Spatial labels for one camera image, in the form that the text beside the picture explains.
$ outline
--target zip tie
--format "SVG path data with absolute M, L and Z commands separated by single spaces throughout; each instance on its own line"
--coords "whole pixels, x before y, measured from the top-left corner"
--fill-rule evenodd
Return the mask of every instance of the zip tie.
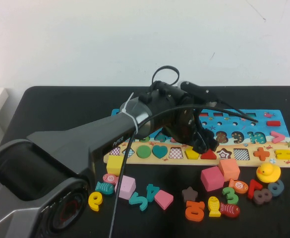
M 130 118 L 133 119 L 133 122 L 134 122 L 134 124 L 135 124 L 135 128 L 136 128 L 136 135 L 137 135 L 137 134 L 138 134 L 138 124 L 137 124 L 137 122 L 136 122 L 136 119 L 135 119 L 131 114 L 129 114 L 129 113 L 126 111 L 127 103 L 130 101 L 130 99 L 131 99 L 131 97 L 132 97 L 133 95 L 134 95 L 134 93 L 131 93 L 131 95 L 130 95 L 129 98 L 127 99 L 127 101 L 126 101 L 126 103 L 125 103 L 123 109 L 121 110 L 121 113 L 124 113 L 124 114 L 126 114 L 127 116 L 129 116 Z

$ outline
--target pink cube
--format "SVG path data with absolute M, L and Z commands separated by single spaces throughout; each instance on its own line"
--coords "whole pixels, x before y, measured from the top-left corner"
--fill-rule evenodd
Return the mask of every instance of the pink cube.
M 224 177 L 217 166 L 202 170 L 201 181 L 208 192 L 224 185 Z
M 119 197 L 129 200 L 135 190 L 136 190 L 136 180 L 134 178 L 123 175 L 120 185 Z
M 157 192 L 157 194 L 155 195 L 155 201 L 164 210 L 166 210 L 167 207 L 169 207 L 169 205 L 173 202 L 173 200 L 174 200 L 174 196 L 172 196 L 171 194 L 163 190 L 159 190 L 159 192 Z
M 235 159 L 220 160 L 219 169 L 223 174 L 224 181 L 238 179 L 240 170 Z

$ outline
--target rubber duck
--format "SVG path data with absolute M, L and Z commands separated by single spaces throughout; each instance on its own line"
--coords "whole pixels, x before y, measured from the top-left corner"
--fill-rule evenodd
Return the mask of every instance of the rubber duck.
M 276 182 L 280 174 L 280 167 L 271 163 L 262 163 L 256 170 L 258 179 L 265 183 Z

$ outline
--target yellow cube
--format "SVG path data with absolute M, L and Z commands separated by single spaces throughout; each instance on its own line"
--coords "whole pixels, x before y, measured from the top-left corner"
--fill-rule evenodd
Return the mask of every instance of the yellow cube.
M 119 176 L 123 159 L 123 156 L 110 155 L 106 165 L 107 173 Z
M 185 154 L 186 154 L 187 158 L 190 160 L 197 160 L 199 158 L 199 155 L 200 155 L 199 153 L 192 150 L 191 146 L 185 150 Z

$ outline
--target yellow fish piece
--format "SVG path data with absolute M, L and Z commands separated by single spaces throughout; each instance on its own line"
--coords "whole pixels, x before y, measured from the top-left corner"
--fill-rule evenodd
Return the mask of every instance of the yellow fish piece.
M 220 209 L 220 201 L 217 199 L 217 197 L 210 197 L 208 201 L 208 208 L 210 211 L 209 217 L 220 217 L 221 213 L 219 211 Z

